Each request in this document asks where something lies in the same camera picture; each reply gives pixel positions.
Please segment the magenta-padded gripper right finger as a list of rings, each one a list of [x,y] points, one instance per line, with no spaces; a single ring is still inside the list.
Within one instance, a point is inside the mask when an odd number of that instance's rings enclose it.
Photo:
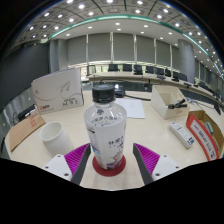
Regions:
[[[168,155],[159,155],[140,144],[133,144],[133,154],[145,185],[181,170]]]

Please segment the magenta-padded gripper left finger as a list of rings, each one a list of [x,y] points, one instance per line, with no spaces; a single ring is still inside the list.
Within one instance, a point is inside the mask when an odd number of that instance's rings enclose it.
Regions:
[[[90,144],[84,144],[66,155],[57,154],[43,166],[43,170],[79,185],[90,153]]]

